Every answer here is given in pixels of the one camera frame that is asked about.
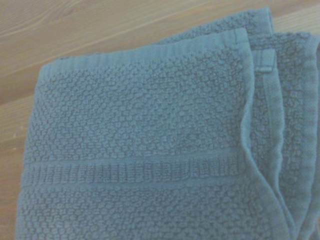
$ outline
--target fabric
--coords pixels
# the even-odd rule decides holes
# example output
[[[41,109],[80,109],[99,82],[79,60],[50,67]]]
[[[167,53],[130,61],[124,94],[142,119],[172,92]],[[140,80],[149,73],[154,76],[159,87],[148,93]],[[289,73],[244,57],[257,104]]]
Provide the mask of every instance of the fabric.
[[[319,239],[319,42],[263,8],[45,65],[16,239]]]

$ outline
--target terry cloth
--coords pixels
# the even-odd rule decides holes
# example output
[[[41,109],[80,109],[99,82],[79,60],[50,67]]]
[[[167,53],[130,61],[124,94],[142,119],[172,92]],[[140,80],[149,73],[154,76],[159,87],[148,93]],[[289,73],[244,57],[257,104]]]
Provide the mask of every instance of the terry cloth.
[[[294,219],[296,234],[310,237],[319,204],[314,189],[317,128],[318,87],[317,49],[320,39],[309,33],[275,33],[250,39],[252,49],[274,48],[285,113],[283,162],[279,175],[280,191]]]
[[[176,43],[180,40],[193,39],[234,28],[246,28],[249,36],[272,35],[274,33],[274,26],[270,9],[266,7],[240,12],[209,24],[194,27],[176,36],[165,38],[155,44]],[[259,51],[253,52],[253,58],[260,66],[263,65],[263,61],[266,59],[272,60],[269,60],[269,63],[265,62],[265,71],[260,68],[254,74],[255,90],[250,131],[251,152],[259,171],[272,187],[274,194],[281,204],[290,236],[293,239],[296,229],[294,220],[279,189],[279,173],[283,161],[281,151],[284,141],[285,117],[276,53],[274,49],[263,49],[262,46]]]
[[[319,55],[320,52],[320,50],[317,51],[319,37],[312,36],[308,33],[273,34],[274,28],[271,21],[272,18],[270,17],[270,9],[263,8],[257,10],[256,13],[259,13],[261,16],[259,19],[263,22],[261,24],[261,26],[264,26],[262,29],[257,27],[257,30],[255,30],[252,28],[252,26],[256,26],[255,24],[251,24],[251,22],[248,23],[247,21],[239,21],[238,17],[243,17],[244,13],[242,12],[218,20],[217,23],[219,24],[217,24],[217,26],[222,27],[223,30],[233,27],[246,27],[250,29],[250,39],[252,39],[250,45],[252,50],[275,48],[275,45],[278,45],[278,48],[275,48],[277,54],[281,55],[278,63],[280,64],[280,68],[286,70],[286,72],[282,70],[280,73],[280,84],[282,91],[284,91],[284,97],[278,91],[278,84],[273,85],[274,87],[266,87],[266,89],[259,91],[258,86],[262,81],[259,80],[257,74],[255,74],[251,151],[258,169],[272,186],[274,193],[283,207],[291,238],[296,239],[299,234],[300,239],[308,239],[314,225],[317,225],[320,209],[320,166],[318,167],[318,172],[314,174],[316,164],[315,156],[317,152],[319,154],[319,150],[316,151],[315,147],[317,144],[317,126],[319,126],[319,124],[317,124],[317,86],[319,84],[318,70],[320,70],[320,57],[316,56],[316,54]],[[164,39],[157,44],[177,42],[180,39],[191,39],[212,32],[219,32],[222,30],[219,27],[216,27],[216,25],[212,23],[202,25],[174,37]],[[302,61],[304,64],[297,63],[297,59],[299,58],[299,62]],[[308,83],[305,83],[303,77],[308,77]],[[297,95],[297,92],[300,94],[300,99],[298,99],[298,97],[291,97],[294,94]],[[283,110],[281,109],[283,106],[279,105],[282,98],[284,98],[285,101],[284,108],[286,113],[284,134],[282,134]],[[270,103],[268,102],[270,99],[278,99],[278,101]],[[282,147],[283,137],[284,146],[281,153],[279,150]]]
[[[17,238],[289,239],[250,151],[253,59],[237,28],[44,66]]]
[[[16,239],[318,239],[317,44],[264,8],[45,65]]]

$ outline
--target hand towel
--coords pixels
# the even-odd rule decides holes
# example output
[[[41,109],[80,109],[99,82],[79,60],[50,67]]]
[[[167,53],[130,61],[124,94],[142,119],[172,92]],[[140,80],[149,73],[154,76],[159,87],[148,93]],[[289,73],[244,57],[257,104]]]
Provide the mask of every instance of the hand towel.
[[[215,22],[194,27],[176,36],[165,38],[155,44],[176,43],[184,39],[193,39],[199,36],[219,33],[233,28],[246,28],[249,36],[269,36],[274,33],[272,14],[268,7],[239,12],[238,14],[218,19]],[[268,74],[263,71],[255,72],[255,90],[252,106],[252,126],[250,131],[251,152],[259,171],[268,184],[272,187],[283,213],[286,217],[290,236],[295,237],[295,223],[286,206],[283,195],[279,188],[279,174],[283,161],[283,131],[284,131],[284,108],[281,86],[278,76],[276,54],[274,49],[255,51],[255,62],[262,63],[264,57],[260,53],[272,54],[273,68]]]
[[[44,66],[17,239],[289,239],[250,151],[254,83],[245,28]]]
[[[44,66],[16,239],[319,239],[317,44],[264,8]]]
[[[317,224],[317,218],[319,217],[320,210],[320,169],[314,174],[314,168],[316,164],[315,144],[317,143],[316,122],[318,116],[317,85],[319,83],[317,72],[320,69],[319,66],[318,68],[316,66],[316,64],[319,64],[319,56],[317,58],[316,54],[319,40],[318,37],[311,36],[309,34],[309,37],[306,37],[310,38],[309,41],[299,42],[301,35],[304,35],[304,33],[300,33],[291,36],[293,39],[296,38],[294,43],[291,43],[292,40],[286,40],[290,34],[277,33],[274,35],[274,28],[271,20],[272,18],[266,17],[271,16],[270,9],[263,8],[260,9],[260,11],[264,11],[266,13],[265,15],[261,14],[261,16],[264,16],[264,18],[261,18],[264,19],[264,21],[262,21],[266,23],[269,20],[270,23],[261,24],[261,26],[264,26],[264,30],[261,30],[261,28],[257,28],[257,30],[255,30],[253,28],[253,26],[255,26],[254,24],[251,24],[251,22],[248,24],[250,27],[246,28],[251,30],[250,37],[252,37],[252,41],[254,42],[252,43],[250,41],[251,49],[273,48],[273,44],[278,44],[279,47],[277,48],[277,52],[282,51],[283,56],[280,60],[278,60],[278,62],[284,66],[284,69],[287,70],[286,73],[281,73],[280,76],[282,79],[281,84],[286,85],[284,87],[282,86],[282,90],[285,94],[284,101],[286,102],[284,106],[286,110],[286,134],[284,135],[285,140],[282,149],[282,153],[284,154],[284,163],[280,174],[280,180],[278,178],[282,165],[282,154],[279,152],[279,150],[282,147],[283,136],[281,136],[281,127],[277,128],[277,126],[282,126],[282,123],[280,123],[282,114],[277,114],[277,111],[268,111],[269,116],[273,118],[273,120],[269,119],[271,123],[274,123],[272,126],[266,122],[268,121],[268,118],[266,115],[262,114],[262,109],[264,107],[272,107],[278,109],[279,112],[282,111],[279,109],[282,108],[282,106],[279,105],[279,101],[278,103],[267,103],[267,100],[265,99],[264,102],[259,102],[259,99],[263,98],[263,92],[266,93],[267,98],[269,99],[282,99],[281,93],[279,94],[276,93],[277,91],[275,91],[278,89],[277,86],[274,89],[271,87],[266,91],[260,92],[259,87],[256,87],[255,89],[251,129],[253,159],[256,161],[260,172],[272,186],[274,193],[277,195],[277,198],[283,207],[284,214],[287,218],[287,224],[291,232],[291,238],[296,239],[297,235],[300,234],[300,239],[307,239],[311,234],[313,224]],[[212,32],[219,32],[219,30],[221,31],[219,28],[220,26],[226,29],[236,27],[239,24],[237,17],[243,17],[241,14],[242,13],[234,15],[231,21],[232,23],[229,23],[230,18],[221,19],[217,21],[219,22],[217,25],[206,24],[195,27],[187,32],[178,34],[177,36],[164,39],[158,44],[177,42],[180,39],[191,39]],[[243,24],[243,27],[246,26],[246,23],[244,23],[246,21],[240,22]],[[278,38],[279,42],[277,42],[276,39],[273,41],[273,44],[267,43],[268,40],[266,39],[269,38],[268,35]],[[300,64],[298,66],[295,61],[297,61],[296,59],[299,58],[305,61],[305,65]],[[309,78],[309,83],[305,84],[301,76],[307,76]],[[258,86],[258,84],[262,81],[258,79],[257,75],[255,78],[255,86]],[[290,97],[290,95],[293,95],[293,89],[288,87],[288,85],[292,84],[292,79],[295,79],[295,82],[297,83],[297,89],[299,89],[299,91],[302,92],[301,94],[303,94],[303,96],[300,98],[304,99],[300,100],[305,102],[304,105],[306,106],[304,107],[298,106],[299,101],[297,98]],[[305,119],[297,119],[297,113],[304,115]],[[282,185],[281,190],[279,189],[279,181]]]
[[[317,49],[320,39],[309,33],[275,33],[250,39],[251,49],[275,48],[285,113],[280,191],[294,219],[297,235],[306,239],[314,229],[319,194],[312,191],[317,155],[318,87]],[[304,220],[307,222],[301,229]]]

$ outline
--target towel fold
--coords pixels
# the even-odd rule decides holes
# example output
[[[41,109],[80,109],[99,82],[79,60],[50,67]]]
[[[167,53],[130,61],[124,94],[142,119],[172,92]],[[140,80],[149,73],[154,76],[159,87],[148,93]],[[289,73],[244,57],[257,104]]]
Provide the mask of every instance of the towel fold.
[[[43,66],[15,238],[319,239],[319,44],[263,8]]]

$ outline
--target wooden surface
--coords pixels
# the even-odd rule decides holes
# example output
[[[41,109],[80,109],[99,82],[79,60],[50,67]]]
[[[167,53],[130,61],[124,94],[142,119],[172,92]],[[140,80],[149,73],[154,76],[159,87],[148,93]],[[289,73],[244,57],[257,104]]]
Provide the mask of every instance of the wooden surface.
[[[0,239],[14,239],[24,142],[43,64],[136,48],[267,5],[277,32],[320,34],[318,0],[0,0]]]

